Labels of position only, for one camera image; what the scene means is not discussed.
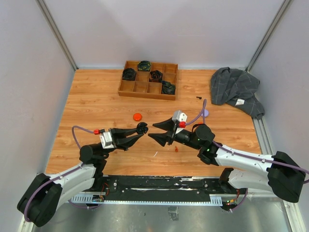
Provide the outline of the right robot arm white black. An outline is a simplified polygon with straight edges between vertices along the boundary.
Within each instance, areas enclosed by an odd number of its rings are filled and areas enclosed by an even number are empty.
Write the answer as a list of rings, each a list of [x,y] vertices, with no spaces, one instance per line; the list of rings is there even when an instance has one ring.
[[[215,142],[215,135],[206,124],[195,124],[189,131],[184,121],[172,118],[155,123],[164,133],[150,133],[161,146],[178,142],[198,150],[199,159],[207,165],[224,166],[219,189],[259,189],[274,193],[282,200],[297,203],[305,184],[305,170],[285,152],[274,155],[255,154],[233,149]]]

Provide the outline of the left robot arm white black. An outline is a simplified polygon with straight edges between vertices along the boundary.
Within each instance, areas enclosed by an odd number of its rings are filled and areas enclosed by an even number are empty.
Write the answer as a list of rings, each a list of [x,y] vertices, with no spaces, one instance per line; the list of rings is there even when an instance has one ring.
[[[37,227],[47,224],[56,210],[83,190],[98,191],[103,187],[103,169],[109,153],[119,149],[127,151],[148,131],[146,123],[133,129],[96,129],[100,142],[77,145],[80,163],[58,174],[40,173],[31,182],[17,204],[24,220]]]

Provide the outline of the black earbud charging case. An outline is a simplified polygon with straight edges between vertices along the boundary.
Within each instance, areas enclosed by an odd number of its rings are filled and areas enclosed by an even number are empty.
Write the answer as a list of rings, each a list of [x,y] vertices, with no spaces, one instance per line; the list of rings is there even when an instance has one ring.
[[[136,127],[137,134],[146,134],[148,132],[148,124],[145,122],[140,122]]]

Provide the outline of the orange earbud charging case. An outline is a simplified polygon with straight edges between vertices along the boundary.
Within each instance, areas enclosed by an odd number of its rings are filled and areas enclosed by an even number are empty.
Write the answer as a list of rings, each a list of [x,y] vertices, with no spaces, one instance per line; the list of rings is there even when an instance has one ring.
[[[134,120],[134,121],[141,121],[141,120],[142,120],[142,114],[140,114],[140,113],[135,113],[135,114],[133,115],[133,120]]]

